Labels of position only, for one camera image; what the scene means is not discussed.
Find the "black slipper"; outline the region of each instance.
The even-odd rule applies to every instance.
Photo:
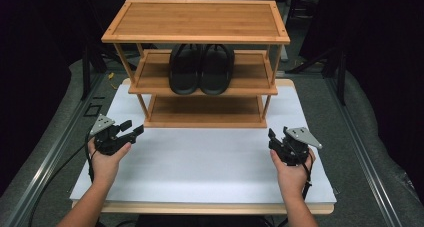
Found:
[[[172,49],[169,58],[169,86],[174,93],[188,95],[196,91],[201,57],[201,45],[181,44]]]
[[[202,56],[199,87],[208,95],[223,93],[230,84],[234,68],[234,50],[222,44],[206,45]]]

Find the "top shelf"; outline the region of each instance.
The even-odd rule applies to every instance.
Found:
[[[127,0],[104,43],[289,44],[275,1]]]

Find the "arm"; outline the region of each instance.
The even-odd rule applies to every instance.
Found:
[[[315,159],[312,150],[309,152]],[[271,150],[271,159],[277,169],[278,185],[286,205],[290,226],[318,226],[302,197],[302,190],[307,178],[303,166],[285,165],[274,150]],[[312,161],[309,156],[305,163],[308,168],[311,167]]]
[[[128,153],[131,144],[125,144],[112,156],[95,152],[94,138],[88,142],[93,164],[94,181],[83,197],[57,226],[95,226],[103,202],[115,181],[119,161]]]

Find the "wooden shoe rack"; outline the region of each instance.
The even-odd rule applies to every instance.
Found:
[[[144,126],[179,128],[265,128],[271,96],[278,94],[279,53],[290,43],[275,1],[247,0],[127,0],[102,41],[113,43],[121,57],[131,80],[129,93],[137,95],[143,109]],[[124,43],[134,43],[140,52],[135,71]],[[221,95],[196,90],[182,96],[169,87],[171,50],[144,50],[142,43],[249,44],[258,50],[235,50],[230,86]],[[278,46],[273,66],[271,45]],[[142,94],[151,95],[149,106]]]

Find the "forearm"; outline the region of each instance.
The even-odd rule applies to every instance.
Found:
[[[302,196],[284,198],[290,227],[318,226]]]
[[[110,186],[93,183],[58,226],[95,226]]]

